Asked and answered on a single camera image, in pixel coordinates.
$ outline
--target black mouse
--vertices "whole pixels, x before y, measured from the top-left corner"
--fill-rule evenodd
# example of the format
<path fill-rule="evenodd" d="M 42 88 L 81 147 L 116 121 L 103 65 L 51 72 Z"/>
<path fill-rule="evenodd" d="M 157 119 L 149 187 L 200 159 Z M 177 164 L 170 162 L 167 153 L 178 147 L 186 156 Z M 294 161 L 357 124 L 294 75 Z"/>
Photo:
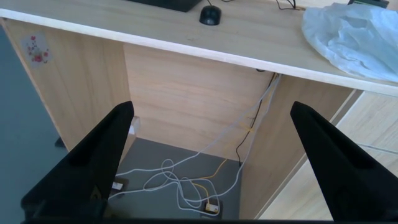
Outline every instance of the black mouse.
<path fill-rule="evenodd" d="M 205 6 L 200 13 L 199 21 L 204 25 L 215 26 L 220 24 L 221 9 L 216 6 Z"/>

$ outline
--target black cable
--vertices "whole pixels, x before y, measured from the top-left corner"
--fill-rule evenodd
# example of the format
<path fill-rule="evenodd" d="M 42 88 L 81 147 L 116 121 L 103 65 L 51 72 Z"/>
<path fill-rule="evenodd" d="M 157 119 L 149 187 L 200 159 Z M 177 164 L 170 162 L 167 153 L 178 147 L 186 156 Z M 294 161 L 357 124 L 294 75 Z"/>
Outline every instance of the black cable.
<path fill-rule="evenodd" d="M 291 1 L 289 1 L 289 0 L 287 0 L 287 2 L 290 3 L 290 5 L 292 6 L 291 8 L 281 8 L 280 4 L 279 4 L 279 1 L 276 0 L 276 3 L 278 4 L 278 8 L 280 10 L 298 10 L 298 9 L 296 9 L 296 0 L 293 0 L 293 3 Z"/>
<path fill-rule="evenodd" d="M 276 73 L 274 72 L 274 74 L 273 74 L 273 76 L 272 76 L 272 78 L 271 78 L 271 81 L 268 83 L 267 89 L 271 86 L 272 81 L 274 80 L 275 76 L 276 76 Z M 260 112 L 261 105 L 262 105 L 262 100 L 260 101 L 260 105 L 259 105 L 259 107 L 258 107 L 258 109 L 257 109 L 256 115 L 254 116 L 254 119 L 253 119 L 253 121 L 252 121 L 252 123 L 251 123 L 251 125 L 250 125 L 250 129 L 253 128 L 254 123 L 255 123 L 256 120 L 257 120 L 257 117 L 258 117 L 259 112 Z M 249 134 L 250 134 L 250 131 L 248 131 L 248 132 L 246 133 L 244 139 L 241 141 L 241 143 L 240 143 L 240 144 L 236 147 L 236 149 L 235 149 L 236 155 L 238 155 L 238 159 L 239 159 L 239 166 L 242 165 L 242 162 L 241 162 L 241 156 L 239 155 L 238 149 L 239 149 L 239 147 L 241 147 L 242 144 L 245 142 L 246 138 L 248 138 Z"/>

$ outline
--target gray floor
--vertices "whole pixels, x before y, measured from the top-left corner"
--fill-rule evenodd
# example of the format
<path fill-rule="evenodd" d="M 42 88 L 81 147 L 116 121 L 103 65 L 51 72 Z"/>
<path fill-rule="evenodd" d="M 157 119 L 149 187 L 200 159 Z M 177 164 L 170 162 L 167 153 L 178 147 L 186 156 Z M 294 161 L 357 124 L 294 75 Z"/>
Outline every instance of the gray floor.
<path fill-rule="evenodd" d="M 185 149 L 138 139 L 134 142 L 131 150 L 121 164 L 119 172 L 129 171 L 133 168 L 155 169 L 160 167 L 164 159 L 171 159 L 176 163 L 194 154 L 194 152 Z M 174 173 L 179 178 L 196 178 L 213 175 L 223 160 L 220 157 L 200 154 L 198 157 L 178 165 L 174 169 Z M 238 162 L 227 161 L 217 176 L 212 178 L 218 194 L 223 193 L 232 186 L 238 169 Z M 142 185 L 154 174 L 155 172 L 137 172 L 126 175 L 125 177 L 130 181 L 128 190 L 141 189 Z M 153 183 L 151 182 L 152 185 L 149 187 L 158 186 L 164 180 L 164 177 L 156 178 Z M 206 183 L 203 185 L 209 190 L 210 195 L 214 194 L 210 190 L 210 185 Z M 239 179 L 236 186 L 228 194 L 220 197 L 224 205 L 224 219 L 236 219 L 239 217 L 240 186 L 241 181 Z M 185 187 L 186 190 L 184 190 L 184 193 L 187 197 L 197 199 L 195 191 L 189 185 Z M 177 207 L 176 193 L 177 185 L 171 185 L 156 192 L 140 192 L 124 195 L 121 198 L 116 197 L 115 199 L 111 199 L 109 203 L 115 210 L 120 211 L 121 215 L 127 217 L 199 218 L 198 213 L 182 211 Z"/>
<path fill-rule="evenodd" d="M 0 223 L 19 223 L 21 198 L 67 153 L 0 28 Z"/>
<path fill-rule="evenodd" d="M 0 29 L 0 223 L 18 223 L 24 219 L 20 208 L 23 195 L 31 189 L 66 151 L 53 146 L 58 138 L 50 117 L 22 68 L 3 29 Z M 171 146 L 137 140 L 120 170 L 133 167 L 158 168 L 164 159 L 179 161 L 193 152 Z M 214 173 L 222 162 L 219 157 L 201 155 L 176 167 L 179 177 L 201 177 Z M 238 163 L 228 161 L 213 179 L 218 193 L 224 192 L 236 177 Z M 130 189 L 138 189 L 151 174 L 127 175 Z M 185 192 L 192 195 L 192 190 Z M 220 199 L 224 203 L 223 218 L 238 218 L 240 180 Z M 110 201 L 125 217 L 198 218 L 194 212 L 177 207 L 176 186 L 156 192 L 125 195 Z"/>

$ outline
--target plastic bag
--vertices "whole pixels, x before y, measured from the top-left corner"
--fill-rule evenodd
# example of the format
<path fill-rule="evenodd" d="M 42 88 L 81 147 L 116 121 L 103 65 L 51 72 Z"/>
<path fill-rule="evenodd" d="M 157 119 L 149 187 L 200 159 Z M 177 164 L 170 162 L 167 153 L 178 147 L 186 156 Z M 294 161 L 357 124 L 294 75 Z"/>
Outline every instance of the plastic bag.
<path fill-rule="evenodd" d="M 352 75 L 398 82 L 398 12 L 363 4 L 308 8 L 306 40 Z"/>

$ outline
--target desk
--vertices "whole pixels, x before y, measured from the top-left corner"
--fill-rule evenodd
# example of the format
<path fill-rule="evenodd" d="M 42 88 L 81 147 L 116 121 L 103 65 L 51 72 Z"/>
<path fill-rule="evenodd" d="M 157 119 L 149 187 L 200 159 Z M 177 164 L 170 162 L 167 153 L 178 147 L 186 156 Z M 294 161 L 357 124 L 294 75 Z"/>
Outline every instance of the desk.
<path fill-rule="evenodd" d="M 183 13 L 128 1 L 0 0 L 0 17 L 68 149 L 111 108 L 132 100 L 137 137 L 199 151 L 258 101 L 274 72 L 284 74 L 269 114 L 256 121 L 242 174 L 240 217 L 256 218 L 305 162 L 289 116 L 295 100 L 337 124 L 363 91 L 397 97 L 398 83 L 332 66 L 305 41 L 301 11 L 264 0 L 217 2 L 221 24 L 208 27 L 198 22 L 205 4 Z M 34 34 L 44 34 L 52 54 L 39 67 L 21 44 Z M 245 133 L 233 128 L 206 153 L 236 160 Z M 241 157 L 248 149 L 245 142 Z"/>

